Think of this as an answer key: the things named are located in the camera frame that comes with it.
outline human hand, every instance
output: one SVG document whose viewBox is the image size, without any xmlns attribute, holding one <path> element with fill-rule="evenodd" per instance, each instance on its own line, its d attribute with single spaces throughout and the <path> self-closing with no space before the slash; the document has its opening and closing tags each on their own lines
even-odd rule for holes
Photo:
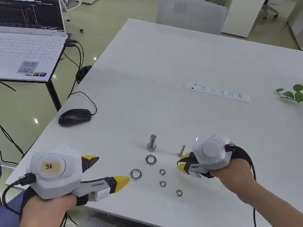
<svg viewBox="0 0 303 227">
<path fill-rule="evenodd" d="M 35 196 L 23 208 L 20 227 L 59 227 L 65 212 L 76 203 L 77 197 L 71 194 L 52 200 Z"/>
<path fill-rule="evenodd" d="M 228 190 L 245 203 L 249 202 L 248 192 L 258 184 L 251 174 L 250 165 L 243 159 L 232 159 L 227 167 L 210 171 L 210 174 L 218 177 Z"/>
</svg>

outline green plant leaf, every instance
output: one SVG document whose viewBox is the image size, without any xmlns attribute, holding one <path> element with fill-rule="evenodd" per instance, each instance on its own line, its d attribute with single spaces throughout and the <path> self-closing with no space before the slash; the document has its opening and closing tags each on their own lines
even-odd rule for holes
<svg viewBox="0 0 303 227">
<path fill-rule="evenodd" d="M 293 86 L 294 91 L 302 91 L 303 90 L 303 86 L 301 84 L 295 84 Z"/>
<path fill-rule="evenodd" d="M 284 88 L 277 88 L 276 89 L 276 92 L 281 92 L 281 91 L 284 91 Z"/>
<path fill-rule="evenodd" d="M 294 98 L 297 101 L 297 103 L 302 102 L 303 101 L 303 94 L 301 92 L 297 91 L 294 94 Z"/>
<path fill-rule="evenodd" d="M 286 91 L 285 93 L 283 93 L 283 95 L 285 95 L 288 98 L 293 98 L 294 99 L 294 95 L 291 91 Z"/>
</svg>

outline number label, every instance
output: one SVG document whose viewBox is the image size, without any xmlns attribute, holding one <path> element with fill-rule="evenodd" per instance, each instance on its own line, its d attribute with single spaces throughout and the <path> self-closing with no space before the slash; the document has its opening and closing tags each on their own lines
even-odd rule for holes
<svg viewBox="0 0 303 227">
<path fill-rule="evenodd" d="M 45 169 L 52 169 L 53 168 L 53 164 L 52 163 L 46 163 L 45 164 Z"/>
<path fill-rule="evenodd" d="M 41 172 L 57 174 L 61 172 L 60 162 L 43 161 L 40 167 Z"/>
</svg>

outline laptop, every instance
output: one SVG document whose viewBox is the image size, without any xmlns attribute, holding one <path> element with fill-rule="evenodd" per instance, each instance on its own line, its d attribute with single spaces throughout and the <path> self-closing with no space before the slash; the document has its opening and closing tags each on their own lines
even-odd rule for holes
<svg viewBox="0 0 303 227">
<path fill-rule="evenodd" d="M 60 0 L 0 0 L 0 80 L 48 82 L 63 50 Z"/>
</svg>

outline power outlet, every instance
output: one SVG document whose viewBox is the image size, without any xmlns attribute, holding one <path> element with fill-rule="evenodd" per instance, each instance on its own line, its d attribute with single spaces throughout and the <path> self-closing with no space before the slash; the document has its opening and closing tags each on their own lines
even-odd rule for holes
<svg viewBox="0 0 303 227">
<path fill-rule="evenodd" d="M 209 94 L 209 95 L 213 95 L 213 96 L 219 96 L 219 97 L 228 98 L 228 99 L 233 99 L 233 100 L 237 100 L 237 101 L 241 101 L 241 102 L 245 102 L 245 103 L 250 102 L 249 95 L 236 93 L 236 92 L 232 92 L 229 90 L 217 89 L 214 87 L 208 87 L 205 85 L 199 85 L 192 81 L 186 82 L 184 85 L 184 88 L 186 90 L 196 91 L 196 92 Z"/>
</svg>

